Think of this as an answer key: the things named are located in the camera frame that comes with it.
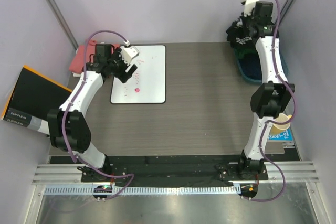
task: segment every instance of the red cloth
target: red cloth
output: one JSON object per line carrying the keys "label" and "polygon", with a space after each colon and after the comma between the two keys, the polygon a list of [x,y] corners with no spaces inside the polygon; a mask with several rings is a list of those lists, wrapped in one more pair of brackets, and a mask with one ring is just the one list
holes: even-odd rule
{"label": "red cloth", "polygon": [[[94,55],[94,50],[97,42],[95,40],[90,40],[88,49],[86,52],[86,62],[90,61],[90,55]],[[120,44],[113,44],[115,47],[120,47]],[[69,70],[74,73],[82,73],[83,69],[83,54],[84,54],[85,45],[79,45],[76,56],[74,57]]]}

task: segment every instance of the white wall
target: white wall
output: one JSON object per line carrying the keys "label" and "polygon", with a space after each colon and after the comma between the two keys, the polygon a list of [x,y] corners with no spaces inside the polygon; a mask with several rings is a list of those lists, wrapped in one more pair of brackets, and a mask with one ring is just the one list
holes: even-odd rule
{"label": "white wall", "polygon": [[79,43],[99,29],[114,29],[132,42],[225,41],[242,11],[239,0],[55,1]]}
{"label": "white wall", "polygon": [[[28,64],[67,83],[73,49],[45,0],[0,0],[0,110],[20,70]],[[0,222],[23,223],[38,163],[49,140],[37,132],[0,121]]]}
{"label": "white wall", "polygon": [[280,29],[299,104],[293,131],[301,154],[314,162],[330,209],[336,206],[335,13],[334,0],[296,0]]}

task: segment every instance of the yellow cup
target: yellow cup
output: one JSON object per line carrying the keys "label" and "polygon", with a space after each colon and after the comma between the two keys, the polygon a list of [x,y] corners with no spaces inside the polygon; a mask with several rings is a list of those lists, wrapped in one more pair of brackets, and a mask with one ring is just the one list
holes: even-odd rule
{"label": "yellow cup", "polygon": [[[280,113],[279,116],[274,120],[279,123],[284,123],[287,122],[292,115],[285,115],[283,113]],[[279,124],[273,124],[271,131],[269,132],[269,135],[278,135],[281,132],[285,131],[290,127],[290,123],[286,123],[284,125],[279,125]]]}

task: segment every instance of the gray floor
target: gray floor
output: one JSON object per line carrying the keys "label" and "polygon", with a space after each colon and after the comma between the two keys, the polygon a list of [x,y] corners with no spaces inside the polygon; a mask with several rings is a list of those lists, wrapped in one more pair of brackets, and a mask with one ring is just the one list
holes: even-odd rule
{"label": "gray floor", "polygon": [[[229,44],[166,44],[166,53],[166,103],[111,104],[110,78],[86,116],[94,145],[107,155],[240,154],[258,87],[242,80]],[[77,82],[71,78],[69,86]],[[268,143],[266,153],[284,149]]]}
{"label": "gray floor", "polygon": [[[280,183],[260,184],[256,198],[271,198],[281,187]],[[99,203],[88,200],[93,197],[44,196],[37,223],[318,223],[305,183],[287,184],[284,195],[268,203],[248,202],[235,194],[125,196]]]}

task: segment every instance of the blue book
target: blue book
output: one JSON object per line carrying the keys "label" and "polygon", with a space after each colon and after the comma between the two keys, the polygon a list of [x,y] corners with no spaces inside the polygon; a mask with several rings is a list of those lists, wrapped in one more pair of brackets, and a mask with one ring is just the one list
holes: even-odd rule
{"label": "blue book", "polygon": [[290,131],[290,129],[287,129],[283,132],[281,132],[278,135],[272,135],[272,136],[268,136],[268,141],[274,141],[274,142],[289,142],[292,141],[293,137],[292,137],[292,133]]}

